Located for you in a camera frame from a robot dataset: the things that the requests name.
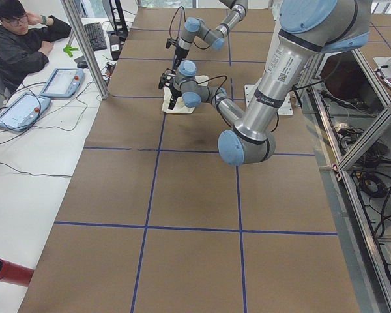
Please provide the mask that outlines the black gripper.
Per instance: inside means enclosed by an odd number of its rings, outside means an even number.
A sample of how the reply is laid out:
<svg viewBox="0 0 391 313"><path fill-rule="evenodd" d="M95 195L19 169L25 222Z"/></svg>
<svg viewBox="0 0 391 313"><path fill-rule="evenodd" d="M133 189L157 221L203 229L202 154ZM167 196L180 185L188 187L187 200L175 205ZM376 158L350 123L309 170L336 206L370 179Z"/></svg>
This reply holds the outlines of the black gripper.
<svg viewBox="0 0 391 313"><path fill-rule="evenodd" d="M169 89L171 91L171 99L169 101L168 109L173 110L177 99L182 96L181 90L176 88L173 84L169 86Z"/></svg>
<svg viewBox="0 0 391 313"><path fill-rule="evenodd" d="M188 55L189 49L182 48L180 46L177 46L175 49L175 60L173 62L173 70L177 70L179 67L179 64L183 59L186 59Z"/></svg>

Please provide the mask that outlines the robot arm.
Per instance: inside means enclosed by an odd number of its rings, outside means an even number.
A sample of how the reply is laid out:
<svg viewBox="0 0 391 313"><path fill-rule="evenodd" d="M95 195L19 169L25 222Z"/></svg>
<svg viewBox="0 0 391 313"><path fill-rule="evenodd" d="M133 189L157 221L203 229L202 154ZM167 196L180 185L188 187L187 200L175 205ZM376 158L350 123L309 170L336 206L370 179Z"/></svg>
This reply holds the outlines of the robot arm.
<svg viewBox="0 0 391 313"><path fill-rule="evenodd" d="M178 69L181 61L187 58L195 37L199 37L214 50L221 50L225 38L232 28L246 17L248 12L247 0L221 1L221 3L230 8L231 11L215 29L211 29L201 18L189 17L185 21L184 29L177 39L168 40L167 48L171 45L176 47L175 60L172 67L173 72Z"/></svg>
<svg viewBox="0 0 391 313"><path fill-rule="evenodd" d="M245 18L246 1L227 1L226 5L230 13L215 29L202 19L189 18L181 34L169 40L175 47L175 62L159 84L169 87L172 104L182 98L189 108L202 103L216 108L229 125L218 138L219 154L225 163L240 166L263 162L273 155L276 143L268 126L311 56L350 51L367 43L371 2L284 1L279 11L278 47L245 110L221 87L199 85L196 64L187 58L195 38L219 50L230 30Z"/></svg>

